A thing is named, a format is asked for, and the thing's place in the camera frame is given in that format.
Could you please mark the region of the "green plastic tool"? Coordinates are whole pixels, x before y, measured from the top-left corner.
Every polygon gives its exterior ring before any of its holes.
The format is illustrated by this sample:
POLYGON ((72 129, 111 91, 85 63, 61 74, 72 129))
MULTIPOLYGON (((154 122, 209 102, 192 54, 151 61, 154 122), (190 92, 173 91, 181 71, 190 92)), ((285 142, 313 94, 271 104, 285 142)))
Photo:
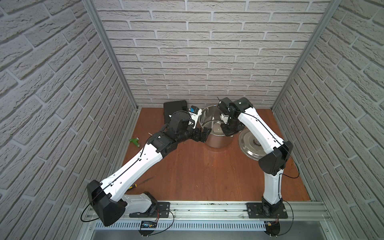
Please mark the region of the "green plastic tool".
POLYGON ((129 140, 129 142, 132 143, 137 148, 139 148, 141 146, 141 144, 139 143, 139 138, 132 138, 129 140))

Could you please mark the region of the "left controller board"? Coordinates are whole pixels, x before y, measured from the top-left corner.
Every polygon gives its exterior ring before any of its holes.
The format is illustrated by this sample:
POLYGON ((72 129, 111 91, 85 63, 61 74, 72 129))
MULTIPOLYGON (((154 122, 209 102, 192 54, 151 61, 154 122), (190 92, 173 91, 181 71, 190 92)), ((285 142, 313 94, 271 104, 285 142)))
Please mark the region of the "left controller board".
POLYGON ((141 221, 139 233, 142 237, 151 235, 157 228, 158 223, 154 221, 141 221))

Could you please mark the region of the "stainless steel pot lid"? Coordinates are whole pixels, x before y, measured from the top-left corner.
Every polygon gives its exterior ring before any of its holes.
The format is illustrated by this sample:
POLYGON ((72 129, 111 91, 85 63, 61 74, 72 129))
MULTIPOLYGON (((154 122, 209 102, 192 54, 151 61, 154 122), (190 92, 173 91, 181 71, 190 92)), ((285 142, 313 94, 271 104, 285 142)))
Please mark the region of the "stainless steel pot lid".
POLYGON ((247 157, 255 161, 260 160, 266 155, 259 141, 248 129, 245 129, 240 133, 239 147, 247 157))

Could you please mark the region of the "right controller board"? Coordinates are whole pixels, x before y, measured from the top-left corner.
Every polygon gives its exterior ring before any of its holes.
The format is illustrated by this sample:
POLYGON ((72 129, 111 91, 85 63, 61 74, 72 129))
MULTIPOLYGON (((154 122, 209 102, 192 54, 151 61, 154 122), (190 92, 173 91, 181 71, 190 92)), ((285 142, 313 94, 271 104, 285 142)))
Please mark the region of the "right controller board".
POLYGON ((281 225, 279 222, 265 222, 265 233, 270 237, 277 237, 280 234, 281 225))

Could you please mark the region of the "aluminium mounting rail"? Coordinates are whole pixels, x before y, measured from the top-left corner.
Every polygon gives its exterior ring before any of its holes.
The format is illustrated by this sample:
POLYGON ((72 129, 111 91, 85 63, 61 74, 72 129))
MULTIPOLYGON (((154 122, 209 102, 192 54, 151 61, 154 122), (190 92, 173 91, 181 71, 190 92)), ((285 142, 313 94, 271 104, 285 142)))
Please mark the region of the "aluminium mounting rail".
MULTIPOLYGON (((332 217, 322 202, 284 202, 287 210, 287 219, 250 219, 246 203, 250 202, 224 202, 224 201, 168 201, 170 214, 168 218, 160 220, 185 221, 331 221, 332 217)), ((150 220, 155 218, 130 218, 129 214, 137 213, 139 209, 126 210, 113 224, 128 220, 150 220)))

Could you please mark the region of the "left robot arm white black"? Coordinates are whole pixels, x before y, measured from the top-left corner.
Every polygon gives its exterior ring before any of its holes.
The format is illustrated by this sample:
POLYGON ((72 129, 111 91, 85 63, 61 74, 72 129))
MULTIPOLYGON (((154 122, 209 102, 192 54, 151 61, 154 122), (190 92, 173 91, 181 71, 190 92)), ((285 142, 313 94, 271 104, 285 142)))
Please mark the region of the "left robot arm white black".
POLYGON ((88 183, 90 206, 104 226, 114 224, 127 210, 133 213, 149 211, 156 202, 152 195, 134 195, 126 201, 123 196, 148 169, 176 150, 179 143, 187 140, 204 143, 207 140, 211 129, 197 126, 201 114, 202 110, 195 106, 188 112, 176 111, 170 121, 150 136, 130 161, 102 181, 93 180, 88 183))

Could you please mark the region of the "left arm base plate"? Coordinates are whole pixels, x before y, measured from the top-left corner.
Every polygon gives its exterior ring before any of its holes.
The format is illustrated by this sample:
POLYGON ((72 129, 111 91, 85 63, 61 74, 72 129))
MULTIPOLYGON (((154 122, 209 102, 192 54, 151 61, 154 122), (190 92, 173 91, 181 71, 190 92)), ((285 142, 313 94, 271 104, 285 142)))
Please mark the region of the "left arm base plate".
POLYGON ((170 214, 170 202, 152 203, 149 209, 144 213, 131 213, 130 218, 168 218, 170 214))

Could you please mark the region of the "black plastic tool case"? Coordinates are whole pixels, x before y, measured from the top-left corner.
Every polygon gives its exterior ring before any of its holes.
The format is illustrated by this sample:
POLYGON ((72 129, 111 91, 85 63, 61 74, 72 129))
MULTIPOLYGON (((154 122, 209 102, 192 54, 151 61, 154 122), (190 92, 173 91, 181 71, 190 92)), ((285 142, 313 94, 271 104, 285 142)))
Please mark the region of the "black plastic tool case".
POLYGON ((187 101, 186 100, 180 100, 180 101, 172 101, 172 102, 166 102, 163 105, 164 107, 164 123, 167 124, 170 119, 171 115, 177 111, 187 111, 187 101))

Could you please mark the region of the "controller board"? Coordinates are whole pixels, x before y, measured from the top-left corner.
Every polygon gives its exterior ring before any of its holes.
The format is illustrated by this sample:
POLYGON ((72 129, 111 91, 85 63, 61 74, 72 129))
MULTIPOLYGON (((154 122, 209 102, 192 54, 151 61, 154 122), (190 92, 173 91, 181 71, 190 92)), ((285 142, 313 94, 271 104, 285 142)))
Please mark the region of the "controller board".
POLYGON ((265 233, 270 237, 277 237, 280 234, 281 225, 279 222, 265 222, 265 233))
POLYGON ((157 228, 158 223, 154 221, 141 221, 139 233, 142 237, 151 235, 157 228))

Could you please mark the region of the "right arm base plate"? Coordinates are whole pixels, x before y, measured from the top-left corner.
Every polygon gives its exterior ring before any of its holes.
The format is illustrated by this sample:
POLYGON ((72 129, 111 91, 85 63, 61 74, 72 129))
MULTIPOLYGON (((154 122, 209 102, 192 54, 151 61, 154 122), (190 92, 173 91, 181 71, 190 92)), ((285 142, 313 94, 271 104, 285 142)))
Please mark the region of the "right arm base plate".
POLYGON ((250 202, 246 203, 247 213, 250 219, 287 219, 288 214, 284 204, 250 202))

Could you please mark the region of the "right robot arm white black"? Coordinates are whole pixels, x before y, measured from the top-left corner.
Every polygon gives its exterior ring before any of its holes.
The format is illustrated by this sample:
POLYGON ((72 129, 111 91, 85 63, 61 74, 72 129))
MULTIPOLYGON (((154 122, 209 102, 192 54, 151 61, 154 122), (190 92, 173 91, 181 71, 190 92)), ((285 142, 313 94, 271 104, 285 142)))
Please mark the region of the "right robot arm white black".
POLYGON ((223 98, 219 100, 218 108, 224 118, 221 128, 227 137, 247 128, 266 153, 259 160, 259 166, 265 176, 260 211, 265 217, 273 218, 277 215, 278 209, 284 206, 281 195, 282 175, 294 145, 275 134, 247 98, 240 98, 237 101, 223 98))

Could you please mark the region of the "yellow black screwdriver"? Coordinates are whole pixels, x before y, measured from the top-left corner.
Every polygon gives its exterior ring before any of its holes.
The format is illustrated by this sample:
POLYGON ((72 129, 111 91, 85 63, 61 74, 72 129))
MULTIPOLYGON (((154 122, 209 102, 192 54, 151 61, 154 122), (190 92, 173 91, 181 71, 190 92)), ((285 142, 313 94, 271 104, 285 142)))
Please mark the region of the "yellow black screwdriver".
POLYGON ((146 183, 146 182, 148 182, 148 181, 154 179, 155 177, 156 177, 156 176, 153 176, 153 177, 150 177, 150 178, 148 178, 148 179, 146 179, 146 180, 144 180, 144 181, 142 181, 142 182, 140 182, 140 183, 135 183, 135 184, 131 185, 131 186, 128 188, 128 190, 137 188, 138 185, 144 184, 144 183, 146 183))

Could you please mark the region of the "cream plastic ladle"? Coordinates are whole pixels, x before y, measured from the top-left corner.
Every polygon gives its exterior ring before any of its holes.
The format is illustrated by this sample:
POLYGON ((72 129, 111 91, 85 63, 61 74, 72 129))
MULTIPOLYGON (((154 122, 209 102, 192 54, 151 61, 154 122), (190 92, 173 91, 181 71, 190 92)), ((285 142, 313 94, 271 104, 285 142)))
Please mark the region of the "cream plastic ladle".
POLYGON ((229 116, 221 113, 220 115, 221 120, 223 121, 224 124, 228 123, 229 116))

